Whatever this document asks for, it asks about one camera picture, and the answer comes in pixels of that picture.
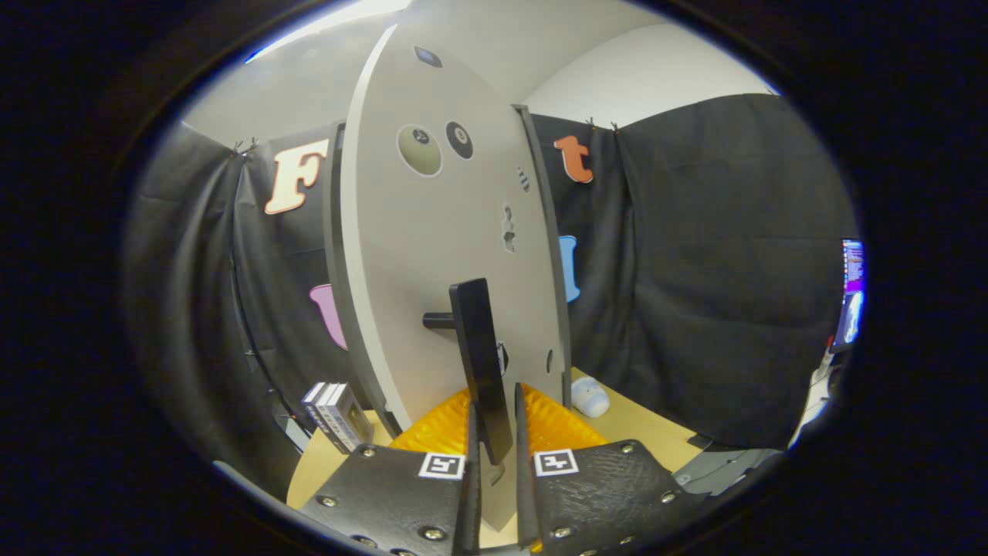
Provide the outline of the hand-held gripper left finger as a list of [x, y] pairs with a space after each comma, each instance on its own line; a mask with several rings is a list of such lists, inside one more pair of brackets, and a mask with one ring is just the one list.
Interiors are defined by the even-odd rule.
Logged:
[[360, 444], [300, 510], [386, 555], [475, 555], [480, 483], [479, 416], [461, 390], [388, 446]]

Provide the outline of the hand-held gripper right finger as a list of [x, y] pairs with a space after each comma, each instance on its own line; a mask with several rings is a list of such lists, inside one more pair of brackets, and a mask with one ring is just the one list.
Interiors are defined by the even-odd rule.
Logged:
[[608, 442], [536, 388], [515, 387], [519, 542], [536, 555], [634, 555], [710, 508], [636, 439]]

